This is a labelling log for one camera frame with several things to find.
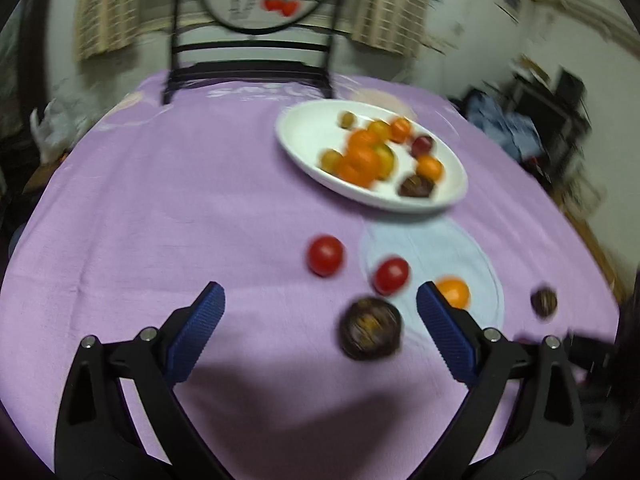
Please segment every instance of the metal screw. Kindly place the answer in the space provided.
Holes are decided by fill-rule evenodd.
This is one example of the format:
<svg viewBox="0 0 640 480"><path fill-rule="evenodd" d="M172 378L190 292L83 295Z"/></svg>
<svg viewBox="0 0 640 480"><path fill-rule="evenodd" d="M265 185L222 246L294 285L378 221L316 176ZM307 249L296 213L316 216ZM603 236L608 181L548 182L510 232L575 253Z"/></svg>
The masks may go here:
<svg viewBox="0 0 640 480"><path fill-rule="evenodd" d="M152 326L148 326L146 328L143 328L142 332L140 332L140 339L142 339L142 341L151 341L157 335L158 335L158 329Z"/></svg>
<svg viewBox="0 0 640 480"><path fill-rule="evenodd" d="M82 348L91 348L93 345L95 345L95 335L88 335L83 337L80 344L82 345Z"/></svg>
<svg viewBox="0 0 640 480"><path fill-rule="evenodd" d="M548 335L545 337L545 343L549 348L560 348L560 340L554 335Z"/></svg>
<svg viewBox="0 0 640 480"><path fill-rule="evenodd" d="M500 338L502 337L502 334L496 328L485 328L482 334L484 334L484 337L487 338L492 343L495 343L496 341L500 341Z"/></svg>

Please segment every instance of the curtain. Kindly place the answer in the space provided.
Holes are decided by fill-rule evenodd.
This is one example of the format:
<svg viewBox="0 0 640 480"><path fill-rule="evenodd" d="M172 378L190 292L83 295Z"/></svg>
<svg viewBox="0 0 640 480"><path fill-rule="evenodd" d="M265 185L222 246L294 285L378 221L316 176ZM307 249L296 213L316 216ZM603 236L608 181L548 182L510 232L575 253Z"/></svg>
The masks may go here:
<svg viewBox="0 0 640 480"><path fill-rule="evenodd" d="M428 2L361 0L351 38L405 57L415 57L424 33Z"/></svg>
<svg viewBox="0 0 640 480"><path fill-rule="evenodd" d="M130 45L138 28L138 0L78 0L76 60Z"/></svg>

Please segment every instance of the purple tablecloth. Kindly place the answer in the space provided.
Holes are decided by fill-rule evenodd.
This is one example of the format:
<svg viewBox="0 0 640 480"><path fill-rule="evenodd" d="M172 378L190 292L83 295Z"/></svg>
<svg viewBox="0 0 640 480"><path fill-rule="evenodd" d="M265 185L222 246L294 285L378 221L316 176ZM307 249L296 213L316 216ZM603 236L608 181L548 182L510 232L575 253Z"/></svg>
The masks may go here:
<svg viewBox="0 0 640 480"><path fill-rule="evenodd" d="M161 107L164 75L108 114L53 176L0 294L0 398L52 465L68 368L82 336L103 342L159 326L209 280L226 313L190 379L175 391L238 479L404 479L460 405L433 348L406 340L382 362L347 359L334 340L348 299L369 292L358 258L330 282L303 264L308 239L331 232L357 254L373 210L298 171L273 133L285 107L317 98L297 84L228 83L179 92ZM456 152L467 197L447 212L491 259L507 336L613 337L617 309L586 248L538 184L445 100L409 86L338 76L348 97L390 92ZM530 308L558 290L547 324ZM147 449L162 450L135 390L126 393ZM495 447L503 408L479 456Z"/></svg>

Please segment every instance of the light blue patch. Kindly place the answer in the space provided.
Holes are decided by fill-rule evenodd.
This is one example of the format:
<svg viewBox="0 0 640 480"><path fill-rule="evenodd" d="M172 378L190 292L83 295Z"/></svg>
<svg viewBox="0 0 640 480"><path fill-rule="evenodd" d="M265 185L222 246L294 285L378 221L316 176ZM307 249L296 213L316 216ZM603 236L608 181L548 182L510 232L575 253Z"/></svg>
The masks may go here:
<svg viewBox="0 0 640 480"><path fill-rule="evenodd" d="M360 269L369 277L389 256L397 254L411 267L410 281L390 296L404 319L404 337L433 344L415 307L415 294L424 282L443 276L462 278L471 291L469 314L480 328L502 329L504 299L502 285L475 240L455 222L446 218L407 221L389 215L367 223L360 243Z"/></svg>

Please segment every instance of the white plastic bag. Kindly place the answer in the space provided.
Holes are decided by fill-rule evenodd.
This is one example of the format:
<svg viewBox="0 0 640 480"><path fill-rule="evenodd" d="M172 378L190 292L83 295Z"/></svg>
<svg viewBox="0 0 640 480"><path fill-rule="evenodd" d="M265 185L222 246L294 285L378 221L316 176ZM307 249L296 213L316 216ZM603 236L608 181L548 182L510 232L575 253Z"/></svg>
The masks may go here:
<svg viewBox="0 0 640 480"><path fill-rule="evenodd" d="M53 99L44 110L44 118L38 123L38 111L30 116L31 135L40 150L40 163L50 164L65 150L72 148L84 135L71 113L59 100Z"/></svg>

